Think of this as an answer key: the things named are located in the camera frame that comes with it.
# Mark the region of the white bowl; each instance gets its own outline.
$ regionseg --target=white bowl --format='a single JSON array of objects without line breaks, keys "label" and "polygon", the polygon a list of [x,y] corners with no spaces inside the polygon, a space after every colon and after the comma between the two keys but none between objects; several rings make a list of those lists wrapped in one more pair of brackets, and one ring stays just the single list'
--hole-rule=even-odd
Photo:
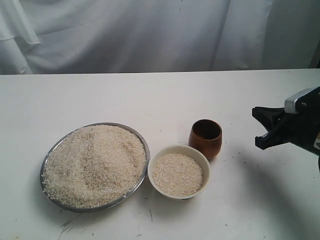
[{"label": "white bowl", "polygon": [[[202,171],[203,171],[203,184],[202,184],[202,187],[197,192],[188,196],[173,196],[165,193],[164,191],[162,191],[157,187],[153,178],[154,167],[156,165],[157,160],[167,154],[184,154],[194,159],[199,164],[199,166],[202,168]],[[186,200],[186,199],[190,199],[197,196],[206,188],[210,179],[210,165],[206,157],[198,150],[186,145],[171,145],[161,149],[151,158],[151,160],[149,161],[147,173],[152,186],[159,193],[161,193],[162,195],[164,195],[169,199]]]}]

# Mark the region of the white curtain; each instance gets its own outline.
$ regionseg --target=white curtain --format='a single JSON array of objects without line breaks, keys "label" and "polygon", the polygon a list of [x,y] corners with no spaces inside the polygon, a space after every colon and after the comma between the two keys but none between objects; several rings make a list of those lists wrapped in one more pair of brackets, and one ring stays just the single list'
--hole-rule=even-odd
[{"label": "white curtain", "polygon": [[319,0],[0,0],[0,74],[307,68]]}]

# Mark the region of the uncooked white rice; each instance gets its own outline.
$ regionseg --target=uncooked white rice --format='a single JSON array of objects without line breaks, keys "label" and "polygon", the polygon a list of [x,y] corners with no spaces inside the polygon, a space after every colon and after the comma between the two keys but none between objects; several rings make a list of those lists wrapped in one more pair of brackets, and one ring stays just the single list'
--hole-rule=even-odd
[{"label": "uncooked white rice", "polygon": [[146,164],[136,135],[118,126],[82,127],[48,157],[44,192],[74,208],[95,208],[125,196]]},{"label": "uncooked white rice", "polygon": [[166,154],[155,163],[152,178],[166,194],[185,197],[196,193],[203,185],[203,170],[191,157]]}]

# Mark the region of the brown cup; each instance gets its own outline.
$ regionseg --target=brown cup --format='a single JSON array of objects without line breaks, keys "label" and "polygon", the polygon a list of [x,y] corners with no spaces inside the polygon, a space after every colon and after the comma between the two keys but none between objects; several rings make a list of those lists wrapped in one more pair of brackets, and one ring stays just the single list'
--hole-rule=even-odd
[{"label": "brown cup", "polygon": [[189,146],[200,151],[208,160],[218,155],[221,145],[222,129],[218,123],[201,119],[192,125]]}]

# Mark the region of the table surface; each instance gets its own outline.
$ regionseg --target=table surface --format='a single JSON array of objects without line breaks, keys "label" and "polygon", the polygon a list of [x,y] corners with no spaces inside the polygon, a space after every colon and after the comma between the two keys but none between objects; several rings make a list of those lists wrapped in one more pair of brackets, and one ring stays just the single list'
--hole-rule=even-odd
[{"label": "table surface", "polygon": [[[320,69],[0,76],[0,240],[319,240],[318,157],[292,144],[255,147],[266,130],[251,115],[318,85]],[[191,200],[166,199],[146,179],[121,204],[79,214],[41,191],[45,155],[74,129],[130,126],[152,156],[187,144],[203,118],[220,123],[223,144]]]}]

